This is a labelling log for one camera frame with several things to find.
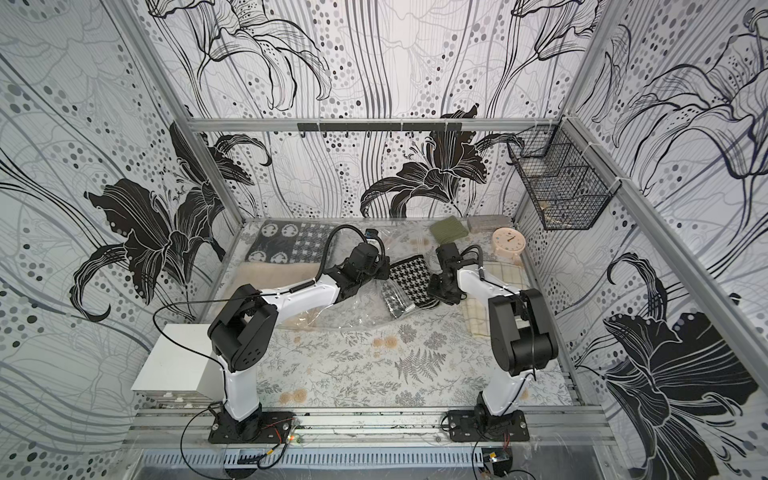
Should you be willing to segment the clear plastic vacuum bag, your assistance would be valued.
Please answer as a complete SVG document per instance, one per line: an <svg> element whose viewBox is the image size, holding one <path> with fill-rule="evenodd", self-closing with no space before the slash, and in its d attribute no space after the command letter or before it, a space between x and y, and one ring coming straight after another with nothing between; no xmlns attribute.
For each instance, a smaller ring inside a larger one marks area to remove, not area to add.
<svg viewBox="0 0 768 480"><path fill-rule="evenodd" d="M360 227L371 227L379 231L379 237L382 239L386 254L391 261L390 266L411 256L423 255L427 262L427 268L433 274L439 270L436 255L436 248L439 245L429 231L429 226L435 222L437 222L436 219L365 221L360 224ZM353 297L337 304L313 307L321 308L322 312L309 325L302 325L304 328L285 328L287 326L285 321L281 327L291 330L320 332L368 331L408 320L421 313L430 312L441 305L440 302L436 308L416 310L400 319L393 319L380 293L380 286L384 281L372 280L360 287Z"/></svg>

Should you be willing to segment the black white houndstooth scarf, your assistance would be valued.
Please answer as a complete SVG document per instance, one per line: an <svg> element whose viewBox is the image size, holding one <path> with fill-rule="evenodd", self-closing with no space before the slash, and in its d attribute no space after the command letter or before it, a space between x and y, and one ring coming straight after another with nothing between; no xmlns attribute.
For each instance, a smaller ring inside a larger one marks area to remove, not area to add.
<svg viewBox="0 0 768 480"><path fill-rule="evenodd" d="M380 293L393 319L439 305L440 301L427 291L430 278L423 255L414 255L390 266L389 278L381 284Z"/></svg>

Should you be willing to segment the cream checked scarf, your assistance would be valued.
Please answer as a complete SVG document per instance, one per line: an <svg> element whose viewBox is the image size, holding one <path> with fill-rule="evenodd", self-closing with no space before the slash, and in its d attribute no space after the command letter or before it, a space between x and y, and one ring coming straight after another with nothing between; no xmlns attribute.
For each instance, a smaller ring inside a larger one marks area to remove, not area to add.
<svg viewBox="0 0 768 480"><path fill-rule="evenodd" d="M495 277L496 284L508 285L519 290L530 287L528 276L521 264L491 261L486 263L484 268L486 275ZM471 295L468 295L459 305L467 330L473 337L490 338L487 305L487 299L479 299Z"/></svg>

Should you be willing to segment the green scarf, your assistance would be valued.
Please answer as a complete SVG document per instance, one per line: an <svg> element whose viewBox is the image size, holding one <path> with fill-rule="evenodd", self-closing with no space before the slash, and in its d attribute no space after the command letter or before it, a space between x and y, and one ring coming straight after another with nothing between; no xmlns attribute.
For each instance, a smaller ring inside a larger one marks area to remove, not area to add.
<svg viewBox="0 0 768 480"><path fill-rule="evenodd" d="M455 216L441 219L429 226L429 231L438 245L448 244L467 237L467 227Z"/></svg>

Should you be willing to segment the black patterned cloth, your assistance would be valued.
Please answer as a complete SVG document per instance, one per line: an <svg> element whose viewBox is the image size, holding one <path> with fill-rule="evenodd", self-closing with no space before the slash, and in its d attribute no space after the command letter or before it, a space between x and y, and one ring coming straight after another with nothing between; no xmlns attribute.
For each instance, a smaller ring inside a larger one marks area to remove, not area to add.
<svg viewBox="0 0 768 480"><path fill-rule="evenodd" d="M246 254L248 262L316 264L321 261L332 224L267 220Z"/></svg>

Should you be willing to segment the beige fluffy cloth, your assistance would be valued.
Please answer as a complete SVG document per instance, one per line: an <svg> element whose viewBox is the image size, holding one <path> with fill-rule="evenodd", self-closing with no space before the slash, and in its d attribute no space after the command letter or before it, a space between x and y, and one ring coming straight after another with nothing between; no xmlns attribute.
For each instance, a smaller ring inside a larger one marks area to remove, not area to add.
<svg viewBox="0 0 768 480"><path fill-rule="evenodd" d="M214 296L215 299L228 299L235 290L244 284L251 284L258 290L283 288L298 284L314 277L319 263L290 263L276 264L263 262L243 262L230 273L225 274L222 288ZM212 321L221 311L225 302L210 305L208 314ZM321 308L313 308L292 317L286 317L285 328L304 328L322 312Z"/></svg>

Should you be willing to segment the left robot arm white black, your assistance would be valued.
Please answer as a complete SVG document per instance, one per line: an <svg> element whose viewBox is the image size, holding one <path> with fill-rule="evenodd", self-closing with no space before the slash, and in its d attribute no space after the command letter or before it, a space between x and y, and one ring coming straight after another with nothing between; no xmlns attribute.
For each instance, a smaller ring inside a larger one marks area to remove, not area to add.
<svg viewBox="0 0 768 480"><path fill-rule="evenodd" d="M344 302L373 280L388 279L389 265L384 243L364 240L343 262L323 269L315 279L266 291L250 284L238 287L207 330L222 364L227 414L243 422L260 410L253 367L266 354L276 326L306 311Z"/></svg>

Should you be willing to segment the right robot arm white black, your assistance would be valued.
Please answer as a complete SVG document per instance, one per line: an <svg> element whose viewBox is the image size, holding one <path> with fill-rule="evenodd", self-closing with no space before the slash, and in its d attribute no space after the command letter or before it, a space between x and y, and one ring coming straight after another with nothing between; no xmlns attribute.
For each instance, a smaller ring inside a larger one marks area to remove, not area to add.
<svg viewBox="0 0 768 480"><path fill-rule="evenodd" d="M487 272L477 245L437 247L440 271L430 276L427 292L447 305L470 297L485 306L493 357L498 365L479 394L477 412L484 419L512 413L524 388L559 356L553 318L536 289L522 290Z"/></svg>

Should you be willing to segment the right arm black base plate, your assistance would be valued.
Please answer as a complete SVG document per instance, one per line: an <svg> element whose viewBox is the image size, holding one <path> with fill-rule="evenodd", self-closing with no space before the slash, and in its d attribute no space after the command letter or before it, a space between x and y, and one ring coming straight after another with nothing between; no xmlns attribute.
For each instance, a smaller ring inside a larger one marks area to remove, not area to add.
<svg viewBox="0 0 768 480"><path fill-rule="evenodd" d="M518 443L530 440L527 419L521 410L504 416L489 416L477 409L448 410L441 427L455 443Z"/></svg>

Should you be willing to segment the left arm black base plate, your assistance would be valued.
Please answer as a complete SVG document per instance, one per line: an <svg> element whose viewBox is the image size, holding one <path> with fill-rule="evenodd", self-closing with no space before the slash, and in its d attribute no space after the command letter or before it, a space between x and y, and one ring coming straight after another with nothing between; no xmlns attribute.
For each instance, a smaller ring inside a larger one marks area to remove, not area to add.
<svg viewBox="0 0 768 480"><path fill-rule="evenodd" d="M269 444L287 441L295 415L290 411L257 410L248 418L237 421L226 410L214 415L208 441L214 445Z"/></svg>

